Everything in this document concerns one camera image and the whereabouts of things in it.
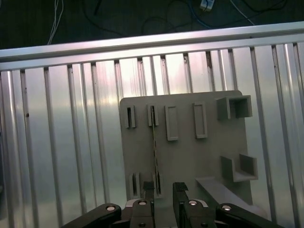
slotted fixture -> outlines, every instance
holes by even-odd
[[[221,156],[223,178],[231,182],[257,180],[257,159],[245,154],[239,155],[239,169],[236,169],[234,159]]]
[[[252,117],[251,99],[249,95],[218,99],[217,109],[219,120]]]

horizontal metal bar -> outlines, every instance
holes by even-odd
[[[84,63],[91,61],[104,61],[104,60],[116,60],[123,58],[143,57],[143,56],[155,56],[155,55],[163,55],[163,54],[189,53],[194,51],[207,51],[207,50],[217,50],[217,49],[225,49],[225,48],[266,46],[273,44],[301,42],[301,41],[304,41],[304,34],[279,36],[279,37],[267,37],[267,38],[242,39],[242,40],[232,40],[232,41],[220,41],[220,42],[199,43],[199,44],[172,45],[172,46],[164,46],[164,47],[136,48],[136,49],[109,51],[109,52],[95,53],[95,54],[75,55],[68,57],[54,57],[54,58],[15,61],[15,62],[5,62],[5,63],[0,63],[0,71],[41,67],[41,66],[42,67],[55,66],[55,65],[81,63],[81,62]]]
[[[232,39],[262,38],[304,32],[304,22],[260,25],[241,28],[213,29],[208,31],[183,32],[144,37],[108,39],[100,41],[58,44],[49,46],[23,47],[0,50],[0,61],[9,62],[33,58],[79,55],[84,53],[108,52],[135,47],[156,47]]]

corrugated metal wall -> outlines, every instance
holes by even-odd
[[[303,75],[304,43],[2,71],[0,226],[54,228],[105,202],[123,206],[119,101],[221,90],[252,98],[254,204],[304,226]]]

connector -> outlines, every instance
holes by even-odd
[[[203,11],[211,11],[215,0],[201,0],[200,8]]]

rectangular holder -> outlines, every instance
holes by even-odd
[[[197,139],[207,138],[207,117],[204,102],[193,103],[195,137]]]
[[[177,126],[177,109],[176,106],[165,106],[167,140],[178,140],[178,126]]]

